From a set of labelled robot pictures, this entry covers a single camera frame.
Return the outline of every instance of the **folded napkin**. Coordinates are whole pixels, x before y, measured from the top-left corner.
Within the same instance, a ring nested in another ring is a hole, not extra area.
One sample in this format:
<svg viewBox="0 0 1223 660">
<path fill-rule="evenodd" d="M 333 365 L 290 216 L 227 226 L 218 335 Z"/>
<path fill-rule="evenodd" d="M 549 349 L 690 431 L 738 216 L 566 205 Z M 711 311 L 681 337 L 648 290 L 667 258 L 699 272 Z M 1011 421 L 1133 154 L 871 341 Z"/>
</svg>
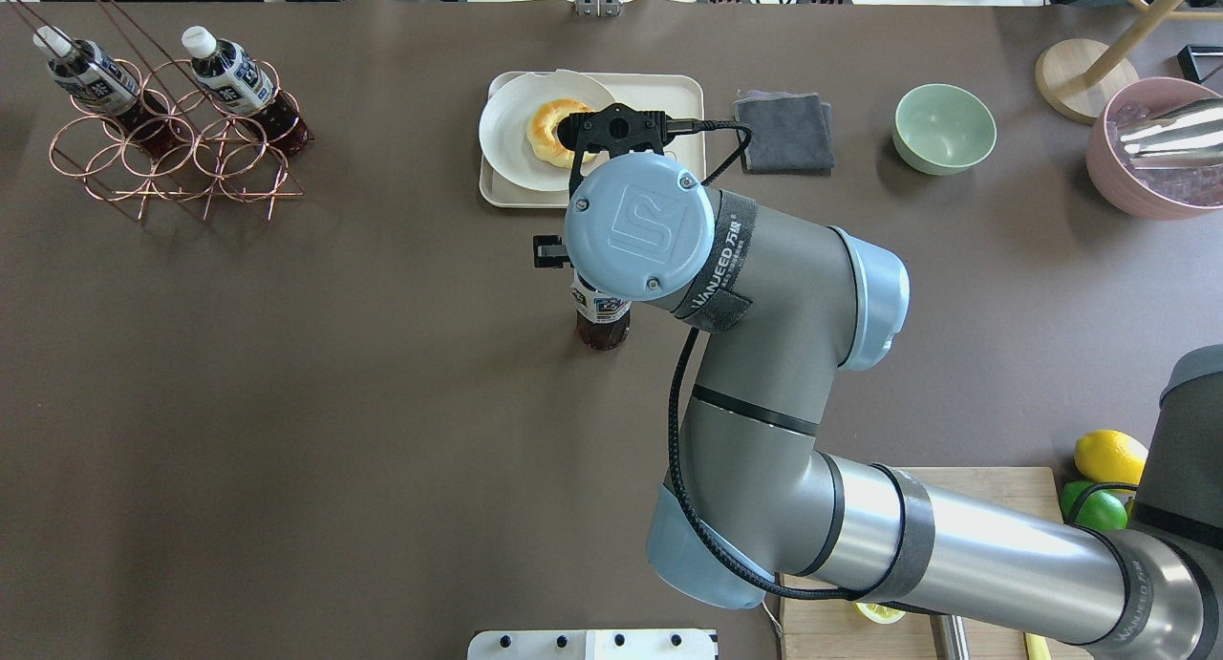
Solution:
<svg viewBox="0 0 1223 660">
<path fill-rule="evenodd" d="M 735 103 L 735 117 L 751 126 L 747 170 L 832 171 L 832 108 L 819 94 L 750 90 Z"/>
</svg>

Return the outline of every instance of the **bun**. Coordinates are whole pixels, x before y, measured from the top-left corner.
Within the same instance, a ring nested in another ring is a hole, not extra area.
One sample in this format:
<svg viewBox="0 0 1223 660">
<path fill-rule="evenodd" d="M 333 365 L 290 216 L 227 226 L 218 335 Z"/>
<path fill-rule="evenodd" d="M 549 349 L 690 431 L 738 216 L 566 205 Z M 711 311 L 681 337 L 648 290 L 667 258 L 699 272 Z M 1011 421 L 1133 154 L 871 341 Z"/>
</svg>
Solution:
<svg viewBox="0 0 1223 660">
<path fill-rule="evenodd" d="M 556 169 L 569 169 L 574 164 L 574 152 L 567 150 L 556 138 L 556 126 L 570 112 L 593 112 L 594 109 L 575 98 L 559 98 L 543 104 L 527 123 L 527 141 L 536 159 L 553 164 Z M 583 154 L 582 164 L 594 160 L 593 154 Z"/>
</svg>

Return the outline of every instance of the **cutting board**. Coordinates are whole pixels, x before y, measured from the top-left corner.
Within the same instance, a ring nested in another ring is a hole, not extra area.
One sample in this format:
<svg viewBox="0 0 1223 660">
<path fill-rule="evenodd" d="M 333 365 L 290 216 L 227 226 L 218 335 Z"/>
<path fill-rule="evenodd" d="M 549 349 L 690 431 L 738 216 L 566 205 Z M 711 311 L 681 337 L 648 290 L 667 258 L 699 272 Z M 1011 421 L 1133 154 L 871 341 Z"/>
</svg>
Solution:
<svg viewBox="0 0 1223 660">
<path fill-rule="evenodd" d="M 1062 521 L 1058 512 L 1057 485 L 1046 467 L 985 468 L 907 468 L 918 480 L 964 495 L 989 500 L 996 505 Z M 810 579 L 785 577 L 786 585 L 811 588 Z M 936 659 L 929 617 L 905 615 L 893 625 L 877 625 L 840 600 L 781 601 L 783 660 L 877 660 Z M 969 654 L 974 660 L 1024 660 L 1024 634 L 965 620 Z M 1054 660 L 1090 659 L 1080 648 L 1049 640 Z"/>
</svg>

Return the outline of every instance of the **white bottle cap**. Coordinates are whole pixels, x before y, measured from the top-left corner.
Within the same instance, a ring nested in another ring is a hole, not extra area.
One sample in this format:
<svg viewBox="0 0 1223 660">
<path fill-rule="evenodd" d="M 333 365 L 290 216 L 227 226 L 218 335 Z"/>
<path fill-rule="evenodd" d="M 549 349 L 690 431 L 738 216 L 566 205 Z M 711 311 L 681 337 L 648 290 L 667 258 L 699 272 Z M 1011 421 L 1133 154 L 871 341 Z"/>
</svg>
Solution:
<svg viewBox="0 0 1223 660">
<path fill-rule="evenodd" d="M 76 48 L 72 45 L 72 42 L 67 42 L 64 38 L 64 33 L 56 28 L 51 28 L 49 24 L 42 26 L 34 33 L 34 45 L 51 60 L 66 59 Z"/>
<path fill-rule="evenodd" d="M 216 54 L 216 37 L 199 24 L 182 33 L 182 45 L 192 59 L 208 59 L 209 55 Z"/>
</svg>

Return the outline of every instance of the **blue cap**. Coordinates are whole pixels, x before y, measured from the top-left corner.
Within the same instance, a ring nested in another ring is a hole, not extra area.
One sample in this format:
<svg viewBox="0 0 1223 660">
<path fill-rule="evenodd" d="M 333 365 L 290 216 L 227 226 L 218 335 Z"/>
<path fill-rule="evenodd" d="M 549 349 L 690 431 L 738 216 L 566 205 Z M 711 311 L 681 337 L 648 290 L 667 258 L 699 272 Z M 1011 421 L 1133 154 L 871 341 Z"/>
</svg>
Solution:
<svg viewBox="0 0 1223 660">
<path fill-rule="evenodd" d="M 857 329 L 854 330 L 849 356 L 839 368 L 861 372 L 874 367 L 888 354 L 892 339 L 905 325 L 909 271 L 892 252 L 862 242 L 837 226 L 832 229 L 845 243 L 857 288 Z"/>
<path fill-rule="evenodd" d="M 713 249 L 713 208 L 693 174 L 651 152 L 618 155 L 565 211 L 574 269 L 602 293 L 647 302 L 684 288 Z"/>
<path fill-rule="evenodd" d="M 709 533 L 735 560 L 766 581 L 773 581 L 772 574 L 744 556 L 737 548 L 718 535 L 718 532 L 709 529 Z M 764 601 L 762 589 L 731 573 L 709 554 L 701 538 L 692 530 L 692 526 L 687 523 L 679 500 L 667 490 L 667 486 L 658 486 L 658 506 L 654 507 L 654 522 L 649 526 L 646 556 L 664 582 L 700 603 L 726 610 L 751 610 Z"/>
<path fill-rule="evenodd" d="M 1172 368 L 1172 376 L 1168 380 L 1168 386 L 1163 389 L 1159 394 L 1159 405 L 1162 406 L 1163 398 L 1168 397 L 1168 394 L 1175 389 L 1175 386 L 1183 385 L 1183 383 L 1189 383 L 1196 380 L 1197 378 L 1211 376 L 1211 374 L 1223 373 L 1223 343 L 1212 343 L 1208 347 L 1199 347 L 1186 356 L 1181 356 L 1180 361 L 1177 361 L 1175 367 Z"/>
</svg>

